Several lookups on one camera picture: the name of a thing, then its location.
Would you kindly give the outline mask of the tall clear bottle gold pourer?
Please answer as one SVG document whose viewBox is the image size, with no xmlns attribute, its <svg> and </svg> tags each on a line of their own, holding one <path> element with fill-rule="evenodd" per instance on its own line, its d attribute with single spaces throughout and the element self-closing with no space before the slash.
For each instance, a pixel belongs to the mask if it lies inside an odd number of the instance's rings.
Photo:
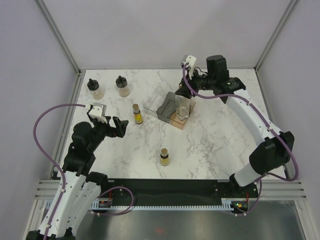
<svg viewBox="0 0 320 240">
<path fill-rule="evenodd" d="M 191 100 L 187 97 L 176 95 L 175 96 L 175 112 L 180 121 L 187 119 L 190 115 Z"/>
</svg>

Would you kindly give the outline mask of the tall bottle gold pourer brown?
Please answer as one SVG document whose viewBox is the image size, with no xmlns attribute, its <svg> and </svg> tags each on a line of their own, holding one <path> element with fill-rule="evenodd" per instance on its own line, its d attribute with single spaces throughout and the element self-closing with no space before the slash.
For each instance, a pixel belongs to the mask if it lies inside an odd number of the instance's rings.
<svg viewBox="0 0 320 240">
<path fill-rule="evenodd" d="M 195 107 L 195 100 L 193 98 L 190 99 L 190 103 L 189 103 L 189 111 L 192 112 L 194 107 Z"/>
</svg>

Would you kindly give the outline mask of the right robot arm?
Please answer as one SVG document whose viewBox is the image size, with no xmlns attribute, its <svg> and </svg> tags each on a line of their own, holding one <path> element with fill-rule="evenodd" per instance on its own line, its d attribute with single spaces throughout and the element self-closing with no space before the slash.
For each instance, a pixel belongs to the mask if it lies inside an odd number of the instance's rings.
<svg viewBox="0 0 320 240">
<path fill-rule="evenodd" d="M 238 77 L 231 77 L 226 58 L 212 55 L 206 58 L 207 69 L 197 70 L 196 57 L 186 55 L 181 61 L 182 79 L 175 91 L 176 99 L 190 101 L 193 97 L 221 99 L 231 108 L 251 133 L 256 149 L 249 156 L 249 163 L 229 178 L 228 191 L 240 197 L 247 186 L 257 183 L 267 175 L 284 180 L 272 171 L 292 162 L 295 181 L 299 168 L 292 149 L 295 137 L 283 132 L 255 106 L 245 84 Z"/>
</svg>

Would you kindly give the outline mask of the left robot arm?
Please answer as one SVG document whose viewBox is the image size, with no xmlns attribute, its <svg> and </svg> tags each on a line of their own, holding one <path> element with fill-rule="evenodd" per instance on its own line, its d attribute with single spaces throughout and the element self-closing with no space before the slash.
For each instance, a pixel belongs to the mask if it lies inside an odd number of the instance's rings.
<svg viewBox="0 0 320 240">
<path fill-rule="evenodd" d="M 115 126 L 110 126 L 111 119 Z M 90 171 L 94 152 L 106 137 L 123 138 L 129 122 L 115 116 L 105 120 L 91 118 L 73 127 L 59 187 L 38 229 L 27 234 L 28 240 L 74 240 L 91 204 L 109 193 L 107 175 Z"/>
</svg>

